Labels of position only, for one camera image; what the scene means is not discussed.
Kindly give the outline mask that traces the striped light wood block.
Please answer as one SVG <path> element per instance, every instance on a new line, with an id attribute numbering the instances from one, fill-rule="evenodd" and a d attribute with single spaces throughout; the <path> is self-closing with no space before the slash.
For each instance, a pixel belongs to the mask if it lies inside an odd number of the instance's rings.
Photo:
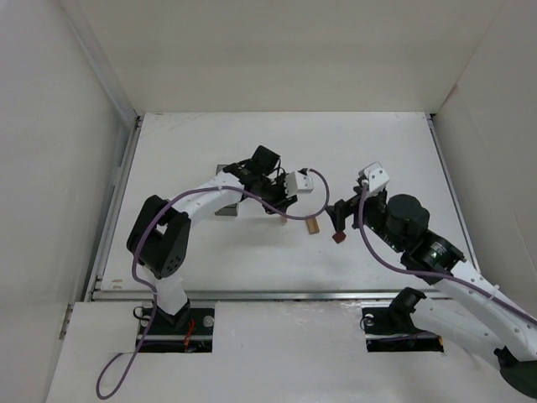
<path id="1" fill-rule="evenodd" d="M 318 234 L 320 232 L 319 223 L 315 217 L 307 219 L 305 224 L 309 235 Z"/>

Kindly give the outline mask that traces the dark red wood block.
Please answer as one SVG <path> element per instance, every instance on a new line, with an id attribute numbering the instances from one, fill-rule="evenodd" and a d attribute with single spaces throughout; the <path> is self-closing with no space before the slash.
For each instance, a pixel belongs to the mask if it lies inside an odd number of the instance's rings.
<path id="1" fill-rule="evenodd" d="M 335 243 L 339 244 L 339 243 L 344 242 L 346 237 L 347 235 L 343 231 L 340 231 L 340 232 L 335 232 L 332 236 L 332 239 L 334 240 Z"/>

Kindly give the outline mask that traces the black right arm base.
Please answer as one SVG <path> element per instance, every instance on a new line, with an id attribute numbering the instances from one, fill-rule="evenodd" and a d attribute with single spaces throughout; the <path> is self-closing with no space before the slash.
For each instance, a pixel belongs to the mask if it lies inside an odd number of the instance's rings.
<path id="1" fill-rule="evenodd" d="M 369 353 L 443 353 L 440 336 L 417 328 L 410 317 L 427 296 L 406 287 L 386 306 L 363 306 L 360 328 Z"/>

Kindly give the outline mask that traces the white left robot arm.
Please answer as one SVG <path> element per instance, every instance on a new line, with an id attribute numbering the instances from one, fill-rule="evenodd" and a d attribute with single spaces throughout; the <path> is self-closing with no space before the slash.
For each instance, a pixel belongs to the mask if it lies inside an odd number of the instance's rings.
<path id="1" fill-rule="evenodd" d="M 280 160 L 280 155 L 260 145 L 252 157 L 224 166 L 208 182 L 178 197 L 175 204 L 157 195 L 144 202 L 127 249 L 151 272 L 157 315 L 173 330 L 181 330 L 189 316 L 190 300 L 179 270 L 185 262 L 190 230 L 223 207 L 252 196 L 263 202 L 267 214 L 285 213 L 298 198 L 286 189 Z"/>

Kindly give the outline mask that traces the smoky transparent plastic bin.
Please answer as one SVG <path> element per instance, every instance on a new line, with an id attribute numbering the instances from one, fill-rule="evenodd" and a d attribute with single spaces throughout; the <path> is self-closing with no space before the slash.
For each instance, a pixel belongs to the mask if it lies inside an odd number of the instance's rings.
<path id="1" fill-rule="evenodd" d="M 225 167 L 226 165 L 224 164 L 217 165 L 216 174 L 219 174 Z M 215 215 L 218 217 L 237 217 L 238 207 L 239 207 L 239 202 L 228 204 L 224 206 L 223 208 L 221 208 L 220 210 L 216 211 Z"/>

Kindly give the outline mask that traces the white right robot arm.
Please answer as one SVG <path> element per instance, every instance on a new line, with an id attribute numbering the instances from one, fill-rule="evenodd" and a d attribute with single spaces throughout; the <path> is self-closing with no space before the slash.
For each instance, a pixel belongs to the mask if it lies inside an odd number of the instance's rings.
<path id="1" fill-rule="evenodd" d="M 376 318 L 377 332 L 414 335 L 432 332 L 474 353 L 498 370 L 511 387 L 536 397 L 536 319 L 506 297 L 467 261 L 447 239 L 430 231 L 430 213 L 413 196 L 372 193 L 356 186 L 356 195 L 326 209 L 336 230 L 345 238 L 348 217 L 353 228 L 371 230 L 400 255 L 403 275 L 413 275 L 449 296 L 465 314 L 448 310 L 423 292 L 402 289 Z"/>

